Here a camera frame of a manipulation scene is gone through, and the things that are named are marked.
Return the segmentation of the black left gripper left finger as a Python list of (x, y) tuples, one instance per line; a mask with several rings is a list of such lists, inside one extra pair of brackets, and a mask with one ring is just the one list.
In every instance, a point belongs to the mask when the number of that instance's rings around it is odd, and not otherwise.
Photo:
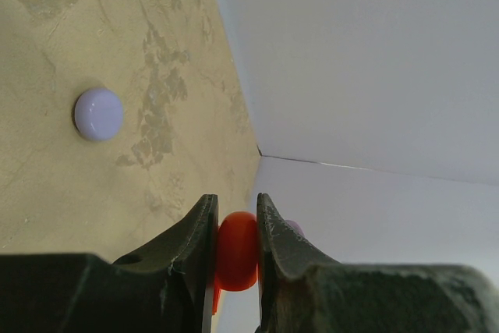
[(203, 195), (148, 243), (92, 253), (4, 255), (4, 332), (209, 332), (218, 199)]

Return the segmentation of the lilac earbud charging case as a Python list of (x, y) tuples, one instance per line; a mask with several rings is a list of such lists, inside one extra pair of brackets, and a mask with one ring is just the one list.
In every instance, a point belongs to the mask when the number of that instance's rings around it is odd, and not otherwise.
[(123, 116), (118, 95), (103, 87), (83, 92), (74, 107), (74, 122), (79, 133), (95, 142), (115, 137), (122, 127)]

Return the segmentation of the orange earbud charging case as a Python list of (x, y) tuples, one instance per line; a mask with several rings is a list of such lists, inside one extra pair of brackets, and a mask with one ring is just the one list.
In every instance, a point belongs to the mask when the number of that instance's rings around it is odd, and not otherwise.
[(247, 211), (227, 215), (218, 227), (212, 314), (221, 291), (242, 292), (257, 282), (257, 218)]

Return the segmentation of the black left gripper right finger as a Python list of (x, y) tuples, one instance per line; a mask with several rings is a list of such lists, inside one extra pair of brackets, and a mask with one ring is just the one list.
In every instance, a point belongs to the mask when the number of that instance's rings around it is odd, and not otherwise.
[(472, 267), (342, 264), (257, 198), (260, 332), (495, 332), (498, 290)]

